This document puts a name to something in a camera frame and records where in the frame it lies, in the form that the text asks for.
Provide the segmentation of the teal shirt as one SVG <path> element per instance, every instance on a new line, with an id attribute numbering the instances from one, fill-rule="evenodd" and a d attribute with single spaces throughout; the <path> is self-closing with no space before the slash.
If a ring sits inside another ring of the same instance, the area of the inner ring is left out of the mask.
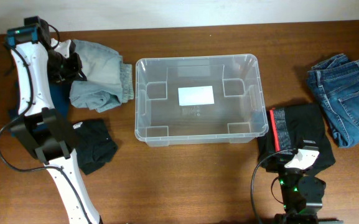
<path id="1" fill-rule="evenodd" d="M 70 106 L 70 89 L 71 84 L 70 83 L 63 83 L 63 84 L 56 84 L 51 83 L 50 84 L 50 94 L 52 97 L 53 104 L 55 106 L 55 109 L 64 117 L 67 118 L 68 115 L 68 109 Z M 17 90 L 17 96 L 19 97 L 19 84 L 18 82 L 15 82 L 15 89 Z M 10 119 L 15 118 L 18 115 L 19 108 L 19 100 L 17 101 L 17 105 L 13 109 L 8 110 L 8 115 Z M 46 125 L 41 124 L 40 126 L 36 127 L 34 131 L 41 131 L 46 129 Z"/>

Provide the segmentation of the light blue jeans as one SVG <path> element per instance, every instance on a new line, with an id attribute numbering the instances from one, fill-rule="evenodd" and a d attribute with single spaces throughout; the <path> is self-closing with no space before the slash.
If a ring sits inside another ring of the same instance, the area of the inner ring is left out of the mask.
<path id="1" fill-rule="evenodd" d="M 102 113 L 134 98 L 133 67 L 123 62 L 119 52 L 95 42 L 73 42 L 86 76 L 71 85 L 69 99 L 74 107 Z"/>

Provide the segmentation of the black Nike shirt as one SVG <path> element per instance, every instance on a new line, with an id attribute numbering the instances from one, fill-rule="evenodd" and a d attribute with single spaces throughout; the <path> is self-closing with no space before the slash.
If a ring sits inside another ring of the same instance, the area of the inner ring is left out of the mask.
<path id="1" fill-rule="evenodd" d="M 76 148 L 79 168 L 89 175 L 109 163 L 118 151 L 102 119 L 89 119 L 73 125 L 80 144 Z"/>

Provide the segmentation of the clear plastic storage bin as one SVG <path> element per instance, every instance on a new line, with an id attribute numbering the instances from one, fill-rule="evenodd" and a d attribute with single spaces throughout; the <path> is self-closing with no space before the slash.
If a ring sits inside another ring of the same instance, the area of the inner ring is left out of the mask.
<path id="1" fill-rule="evenodd" d="M 247 143 L 269 130 L 252 54 L 142 58 L 135 81 L 134 135 L 150 147 Z"/>

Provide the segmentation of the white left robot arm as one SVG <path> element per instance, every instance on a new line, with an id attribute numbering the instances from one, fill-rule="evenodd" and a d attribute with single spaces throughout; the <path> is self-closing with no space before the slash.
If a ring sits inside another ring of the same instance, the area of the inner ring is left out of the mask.
<path id="1" fill-rule="evenodd" d="M 3 127 L 53 178 L 70 223 L 101 223 L 78 166 L 79 138 L 73 125 L 55 108 L 50 84 L 85 81 L 75 44 L 52 39 L 52 25 L 38 16 L 7 31 L 5 46 L 17 68 L 17 117 Z"/>

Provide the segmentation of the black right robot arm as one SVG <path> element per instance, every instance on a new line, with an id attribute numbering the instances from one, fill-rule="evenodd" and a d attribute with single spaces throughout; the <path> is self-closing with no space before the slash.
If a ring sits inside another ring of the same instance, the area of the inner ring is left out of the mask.
<path id="1" fill-rule="evenodd" d="M 274 216 L 274 223 L 300 224 L 323 223 L 339 224 L 342 220 L 335 218 L 319 219 L 317 212 L 323 207 L 322 198 L 325 193 L 326 183 L 314 176 L 307 175 L 319 156 L 319 147 L 316 142 L 303 140 L 301 143 L 288 150 L 275 152 L 268 159 L 268 172 L 278 174 L 282 195 L 283 214 Z"/>

